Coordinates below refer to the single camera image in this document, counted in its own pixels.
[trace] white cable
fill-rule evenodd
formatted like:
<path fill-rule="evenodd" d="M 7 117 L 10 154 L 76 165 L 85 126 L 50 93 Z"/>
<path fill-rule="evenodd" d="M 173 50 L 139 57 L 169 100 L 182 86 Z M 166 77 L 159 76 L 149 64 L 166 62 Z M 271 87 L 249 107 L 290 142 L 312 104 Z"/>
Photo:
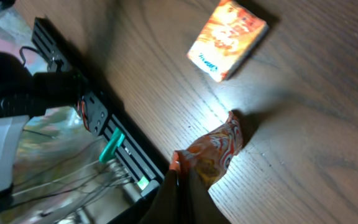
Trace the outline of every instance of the white cable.
<path fill-rule="evenodd" d="M 56 179 L 56 180 L 53 180 L 53 181 L 51 181 L 51 182 L 49 182 L 49 183 L 44 183 L 44 184 L 41 184 L 41 185 L 38 185 L 38 186 L 35 186 L 35 187 L 32 187 L 32 188 L 29 188 L 29 189 L 22 190 L 21 192 L 12 194 L 12 196 L 15 197 L 15 196 L 18 196 L 18 195 L 20 195 L 20 194 L 24 194 L 24 193 L 26 193 L 26 192 L 29 192 L 29 191 L 31 191 L 31 190 L 35 190 L 35 189 L 38 189 L 38 188 L 41 188 L 41 187 L 48 186 L 48 185 L 50 185 L 50 184 L 54 184 L 54 183 L 59 182 L 59 181 L 61 181 L 61 180 L 63 180 L 63 179 L 66 179 L 67 177 L 72 176 L 72 175 L 78 173 L 79 171 L 81 171 L 81 170 L 83 170 L 83 169 L 85 169 L 85 168 L 87 168 L 87 167 L 89 167 L 89 166 L 92 166 L 92 165 L 94 165 L 94 164 L 96 164 L 96 163 L 98 163 L 98 162 L 99 162 L 98 160 L 97 160 L 97 161 L 94 161 L 94 162 L 91 162 L 90 164 L 85 165 L 85 166 L 79 168 L 78 170 L 72 172 L 71 174 L 68 174 L 68 175 L 66 175 L 66 176 L 64 176 L 64 177 L 61 177 L 61 178 Z"/>

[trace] wood grain surface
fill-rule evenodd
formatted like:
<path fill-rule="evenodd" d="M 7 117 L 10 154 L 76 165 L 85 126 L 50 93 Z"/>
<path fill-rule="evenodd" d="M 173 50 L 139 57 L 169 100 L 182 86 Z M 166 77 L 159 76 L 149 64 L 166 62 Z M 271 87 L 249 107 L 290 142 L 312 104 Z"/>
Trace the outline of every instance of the wood grain surface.
<path fill-rule="evenodd" d="M 278 23 L 232 79 L 186 57 L 218 0 L 21 0 L 89 59 L 169 159 L 229 110 L 258 126 L 209 191 L 233 223 L 358 223 L 358 1 L 255 0 Z"/>

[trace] green plastic piece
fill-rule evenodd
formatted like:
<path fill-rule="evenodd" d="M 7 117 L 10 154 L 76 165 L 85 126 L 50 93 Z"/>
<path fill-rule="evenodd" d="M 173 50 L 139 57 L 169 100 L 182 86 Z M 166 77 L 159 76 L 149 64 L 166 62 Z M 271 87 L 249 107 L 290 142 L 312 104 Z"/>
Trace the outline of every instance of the green plastic piece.
<path fill-rule="evenodd" d="M 103 164 L 107 163 L 111 159 L 116 157 L 116 150 L 125 140 L 125 135 L 119 128 L 116 128 L 112 133 L 111 139 L 109 143 L 107 143 L 106 147 L 103 149 L 103 152 L 99 156 L 99 161 Z"/>
<path fill-rule="evenodd" d="M 143 176 L 141 180 L 137 183 L 137 185 L 141 190 L 144 190 L 148 186 L 148 184 L 149 184 L 149 180 L 147 180 L 145 176 Z"/>

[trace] logo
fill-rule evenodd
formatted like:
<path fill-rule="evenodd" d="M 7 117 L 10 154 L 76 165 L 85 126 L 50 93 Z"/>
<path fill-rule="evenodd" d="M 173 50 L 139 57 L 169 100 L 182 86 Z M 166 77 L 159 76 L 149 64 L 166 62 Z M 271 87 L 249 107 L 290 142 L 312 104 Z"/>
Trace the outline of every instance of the logo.
<path fill-rule="evenodd" d="M 218 67 L 216 65 L 214 65 L 213 63 L 207 61 L 203 55 L 203 53 L 200 53 L 198 56 L 203 62 L 204 64 L 209 68 L 210 72 L 216 72 L 218 70 Z"/>

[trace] green sticker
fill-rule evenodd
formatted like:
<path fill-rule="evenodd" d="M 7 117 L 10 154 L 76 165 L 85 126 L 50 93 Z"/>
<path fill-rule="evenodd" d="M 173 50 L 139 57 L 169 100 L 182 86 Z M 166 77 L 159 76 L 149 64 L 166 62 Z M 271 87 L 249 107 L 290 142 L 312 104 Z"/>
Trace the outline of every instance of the green sticker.
<path fill-rule="evenodd" d="M 137 183 L 141 190 L 144 190 L 149 184 L 149 180 L 145 176 L 141 178 L 141 180 Z"/>

